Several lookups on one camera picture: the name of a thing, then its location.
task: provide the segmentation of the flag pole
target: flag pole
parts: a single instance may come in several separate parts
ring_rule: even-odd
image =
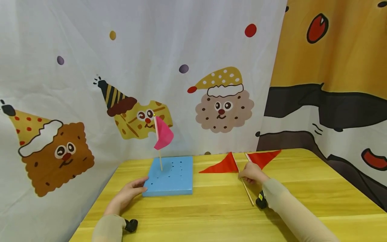
[[[159,131],[157,129],[156,114],[153,114],[153,119],[154,119],[154,128],[156,129],[156,139],[159,140]],[[161,171],[163,171],[163,163],[161,162],[161,152],[160,152],[160,150],[159,150],[159,159],[160,159]]]
[[[250,159],[250,156],[248,156],[248,154],[246,152],[245,152],[245,156],[248,159],[248,161],[252,162],[251,159]]]
[[[235,162],[235,165],[236,165],[236,167],[238,168],[238,173],[239,173],[239,167],[238,167],[238,164],[236,163],[236,160],[235,160],[234,154],[233,154],[233,153],[231,153],[231,154],[233,155],[234,162]],[[245,188],[245,190],[246,190],[247,196],[248,196],[248,198],[250,199],[251,205],[252,205],[252,206],[254,206],[253,199],[251,198],[251,196],[250,196],[250,193],[249,193],[249,192],[248,192],[248,190],[247,190],[247,187],[246,187],[246,184],[245,184],[245,182],[243,181],[243,178],[241,178],[241,181],[242,181],[243,187],[244,187],[244,188]]]

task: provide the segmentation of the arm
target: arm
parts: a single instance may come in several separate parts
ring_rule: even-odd
[[[335,242],[339,239],[280,182],[269,178],[258,165],[248,162],[239,174],[249,183],[262,184],[269,208],[282,218],[301,242]]]
[[[110,201],[103,217],[94,228],[92,242],[122,241],[122,230],[126,226],[126,221],[120,217],[120,213],[135,196],[147,190],[146,187],[143,187],[147,179],[148,177],[143,177],[129,182]]]

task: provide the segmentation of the polka dot party hat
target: polka dot party hat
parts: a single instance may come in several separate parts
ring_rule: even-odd
[[[187,92],[194,93],[197,89],[207,89],[208,96],[233,96],[243,91],[242,75],[235,67],[219,69],[202,78]]]
[[[59,120],[49,120],[15,110],[11,105],[3,105],[1,109],[9,116],[16,129],[20,144],[19,154],[23,157],[42,150],[52,142],[58,129],[63,126]]]

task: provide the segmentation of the hand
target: hand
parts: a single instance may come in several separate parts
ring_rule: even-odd
[[[130,203],[130,201],[137,195],[145,192],[147,190],[144,187],[144,183],[148,180],[149,177],[142,177],[132,182],[127,183],[117,195],[110,201],[107,206],[104,215],[116,214],[120,215],[122,210],[124,210]]]
[[[245,168],[239,173],[238,177],[244,178],[251,184],[256,181],[262,184],[264,181],[270,179],[257,164],[252,162],[246,163]]]

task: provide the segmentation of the triangular flag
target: triangular flag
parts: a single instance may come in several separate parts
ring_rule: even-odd
[[[272,159],[274,159],[279,153],[280,150],[265,152],[265,153],[252,153],[247,154],[250,157],[250,160],[257,164],[261,169],[263,169]]]
[[[227,172],[238,172],[238,167],[236,166],[234,156],[231,152],[228,153],[226,157],[218,164],[210,166],[199,173],[227,173]]]
[[[172,142],[173,132],[160,117],[155,116],[154,118],[158,134],[158,140],[154,145],[154,148],[160,150]]]

